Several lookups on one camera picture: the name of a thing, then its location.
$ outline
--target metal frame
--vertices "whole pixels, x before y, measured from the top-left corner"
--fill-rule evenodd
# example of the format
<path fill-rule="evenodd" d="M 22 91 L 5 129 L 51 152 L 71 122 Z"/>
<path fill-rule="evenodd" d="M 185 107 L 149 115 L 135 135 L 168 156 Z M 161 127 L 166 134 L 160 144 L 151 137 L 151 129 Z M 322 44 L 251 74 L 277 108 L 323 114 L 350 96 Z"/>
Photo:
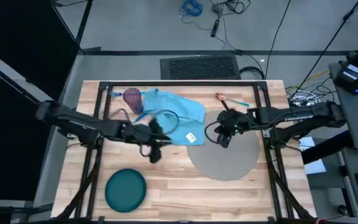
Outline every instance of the metal frame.
<path fill-rule="evenodd" d="M 267 89 L 267 84 L 265 81 L 260 82 L 225 82 L 225 81 L 162 81 L 162 82 L 100 82 L 98 87 L 98 94 L 96 97 L 96 104 L 94 108 L 94 116 L 99 116 L 101 102 L 103 98 L 104 91 L 112 91 L 114 86 L 249 86 L 253 88 L 254 95 L 255 95 L 255 102 L 257 107 L 262 106 L 262 102 L 260 99 L 260 91 L 262 91 L 264 95 L 264 101 L 266 104 L 266 107 L 271 107 L 270 98 L 269 98 L 269 92 Z M 103 113 L 103 119 L 108 118 L 109 114 L 109 105 L 111 103 L 111 96 L 110 94 L 106 95 L 106 103 L 104 106 L 104 113 Z M 270 181 L 270 189 L 272 192 L 272 198 L 273 198 L 273 204 L 275 209 L 275 214 L 277 218 L 282 218 L 281 208 L 280 208 L 280 201 L 278 197 L 278 191 L 277 186 L 287 187 L 287 180 L 285 177 L 285 169 L 282 162 L 282 155 L 280 153 L 280 150 L 275 149 L 277 153 L 277 159 L 279 161 L 278 163 L 278 172 L 280 173 L 279 179 L 281 181 L 277 182 L 277 172 L 273 166 L 272 157 L 270 154 L 270 151 L 272 150 L 269 144 L 269 137 L 264 135 L 263 131 L 261 131 L 263 139 L 264 139 L 264 151 L 268 166 L 268 176 Z M 64 209 L 64 211 L 57 216 L 54 220 L 49 220 L 47 222 L 63 222 L 64 220 L 67 222 L 71 219 L 68 219 L 70 214 L 76 209 L 74 219 L 80 221 L 80 220 L 87 220 L 88 222 L 92 222 L 92 214 L 93 214 L 93 206 L 94 206 L 94 200 L 96 196 L 96 185 L 98 183 L 98 175 L 100 170 L 100 163 L 101 163 L 101 157 L 102 157 L 102 151 L 103 151 L 103 139 L 100 139 L 100 141 L 97 144 L 96 150 L 96 159 L 94 162 L 94 166 L 91 170 L 91 172 L 88 174 L 90 164 L 91 164 L 91 154 L 92 154 L 92 148 L 87 148 L 85 161 L 84 161 L 84 167 L 83 172 L 81 176 L 81 185 L 80 189 L 78 190 L 77 194 L 74 196 L 73 200 L 69 203 L 69 205 Z M 86 211 L 86 216 L 81 218 L 81 209 L 83 206 L 83 196 L 87 190 L 87 188 L 91 185 L 91 193 L 89 195 L 88 200 L 88 206 Z M 285 198 L 285 205 L 286 209 L 288 211 L 288 217 L 293 218 L 293 210 L 291 207 L 290 200 Z M 125 222 L 105 222 L 103 219 L 98 221 L 98 223 L 125 223 Z M 131 223 L 149 223 L 149 222 L 131 222 Z M 178 222 L 153 222 L 153 223 L 178 223 Z M 233 222 L 208 222 L 211 223 L 233 223 Z M 244 223 L 255 223 L 255 224 L 262 224 L 262 223 L 268 223 L 267 221 L 262 222 L 244 222 Z"/>

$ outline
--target green plate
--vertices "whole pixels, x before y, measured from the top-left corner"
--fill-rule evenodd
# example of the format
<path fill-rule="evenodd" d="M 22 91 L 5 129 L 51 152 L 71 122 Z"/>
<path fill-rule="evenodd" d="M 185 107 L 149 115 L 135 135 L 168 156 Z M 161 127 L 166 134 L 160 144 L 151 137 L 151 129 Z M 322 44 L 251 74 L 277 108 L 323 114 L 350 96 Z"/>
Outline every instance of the green plate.
<path fill-rule="evenodd" d="M 146 180 L 134 169 L 115 172 L 107 181 L 104 197 L 111 209 L 131 212 L 142 204 L 146 196 Z"/>

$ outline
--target gray circular mat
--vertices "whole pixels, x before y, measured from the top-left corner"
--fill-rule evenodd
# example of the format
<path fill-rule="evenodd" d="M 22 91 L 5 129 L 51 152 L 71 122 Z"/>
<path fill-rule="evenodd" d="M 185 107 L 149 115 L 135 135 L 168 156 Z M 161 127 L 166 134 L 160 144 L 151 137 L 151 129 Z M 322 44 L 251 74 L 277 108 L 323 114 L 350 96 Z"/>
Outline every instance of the gray circular mat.
<path fill-rule="evenodd" d="M 204 126 L 216 121 L 221 111 L 205 114 Z M 218 134 L 214 124 L 207 130 L 208 136 L 216 141 Z M 187 153 L 194 166 L 205 176 L 215 180 L 238 180 L 247 175 L 259 157 L 259 139 L 255 131 L 232 137 L 229 147 L 224 149 L 205 138 L 204 146 L 187 146 Z"/>

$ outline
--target blue cloth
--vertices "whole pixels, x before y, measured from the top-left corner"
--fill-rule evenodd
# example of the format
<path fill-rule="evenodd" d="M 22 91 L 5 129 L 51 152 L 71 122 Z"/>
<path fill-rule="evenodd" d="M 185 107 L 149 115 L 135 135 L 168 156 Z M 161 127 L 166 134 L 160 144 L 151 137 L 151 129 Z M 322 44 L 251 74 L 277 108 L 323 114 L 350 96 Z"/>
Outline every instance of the blue cloth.
<path fill-rule="evenodd" d="M 158 113 L 160 110 L 171 110 L 179 116 L 178 127 L 167 134 L 172 143 L 181 146 L 199 146 L 205 143 L 204 117 L 205 108 L 201 103 L 182 98 L 173 93 L 152 89 L 144 94 L 144 112 L 156 114 L 158 124 L 165 133 L 177 124 L 177 118 L 169 112 Z M 196 140 L 191 142 L 186 136 L 191 133 Z"/>

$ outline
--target blue cable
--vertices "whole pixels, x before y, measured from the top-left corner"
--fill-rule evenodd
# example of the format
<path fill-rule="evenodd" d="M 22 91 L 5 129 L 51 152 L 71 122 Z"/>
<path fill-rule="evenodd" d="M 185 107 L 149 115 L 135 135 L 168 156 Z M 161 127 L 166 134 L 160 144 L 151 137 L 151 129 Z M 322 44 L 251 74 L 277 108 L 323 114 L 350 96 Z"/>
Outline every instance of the blue cable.
<path fill-rule="evenodd" d="M 203 5 L 198 0 L 186 0 L 180 8 L 182 16 L 200 16 L 203 13 Z"/>

